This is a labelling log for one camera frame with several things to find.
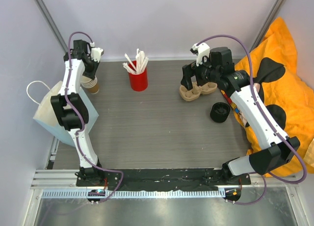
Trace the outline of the light blue paper bag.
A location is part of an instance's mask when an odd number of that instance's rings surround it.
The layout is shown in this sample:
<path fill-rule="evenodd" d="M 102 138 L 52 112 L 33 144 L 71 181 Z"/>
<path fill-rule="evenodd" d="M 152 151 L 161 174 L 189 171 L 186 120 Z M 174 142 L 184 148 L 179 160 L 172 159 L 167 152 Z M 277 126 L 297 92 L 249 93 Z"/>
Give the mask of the light blue paper bag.
<path fill-rule="evenodd" d="M 29 87 L 34 83 L 37 83 L 37 81 L 30 82 L 26 87 L 26 94 L 34 103 L 38 105 L 37 110 L 33 116 L 33 119 L 42 127 L 44 127 L 48 132 L 50 132 L 53 136 L 55 136 L 59 141 L 74 147 L 75 144 L 73 139 L 71 138 L 69 133 L 64 129 L 64 127 L 59 125 L 50 102 L 51 96 L 58 94 L 62 86 L 62 81 L 59 81 L 57 84 L 55 84 L 53 88 L 50 88 L 43 81 L 39 81 L 39 83 L 45 85 L 46 89 L 48 90 L 48 93 L 43 97 L 40 103 L 34 100 L 28 92 Z M 87 132 L 90 132 L 97 118 L 99 117 L 99 114 L 96 111 L 90 99 L 88 98 L 88 96 L 86 95 L 83 88 L 80 88 L 79 95 L 88 109 L 89 122 L 85 126 L 85 130 Z"/>

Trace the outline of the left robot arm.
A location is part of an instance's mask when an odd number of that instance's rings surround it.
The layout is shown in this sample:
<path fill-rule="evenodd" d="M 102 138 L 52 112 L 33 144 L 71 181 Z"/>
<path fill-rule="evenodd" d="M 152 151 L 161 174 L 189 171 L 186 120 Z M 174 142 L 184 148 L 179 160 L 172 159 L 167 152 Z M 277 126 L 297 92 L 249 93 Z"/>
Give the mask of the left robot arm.
<path fill-rule="evenodd" d="M 93 42 L 75 40 L 71 43 L 63 57 L 65 73 L 61 89 L 51 97 L 58 124 L 69 133 L 78 152 L 77 186 L 100 186 L 105 179 L 87 131 L 89 111 L 79 94 L 83 77 L 95 80 L 103 53 Z"/>

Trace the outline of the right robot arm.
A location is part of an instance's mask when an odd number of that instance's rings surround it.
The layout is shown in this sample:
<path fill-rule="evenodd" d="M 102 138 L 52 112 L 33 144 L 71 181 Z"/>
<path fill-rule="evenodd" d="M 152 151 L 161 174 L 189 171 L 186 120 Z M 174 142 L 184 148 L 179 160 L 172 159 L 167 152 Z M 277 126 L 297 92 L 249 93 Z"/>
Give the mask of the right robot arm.
<path fill-rule="evenodd" d="M 236 104 L 254 131 L 260 151 L 230 160 L 222 165 L 222 180 L 233 184 L 239 176 L 256 172 L 260 175 L 289 163 L 300 146 L 297 137 L 289 135 L 278 125 L 260 99 L 255 87 L 250 85 L 250 76 L 244 70 L 235 70 L 231 50 L 227 47 L 211 49 L 206 43 L 193 45 L 191 52 L 196 61 L 185 65 L 181 85 L 193 88 L 191 78 L 197 85 L 216 83 Z"/>

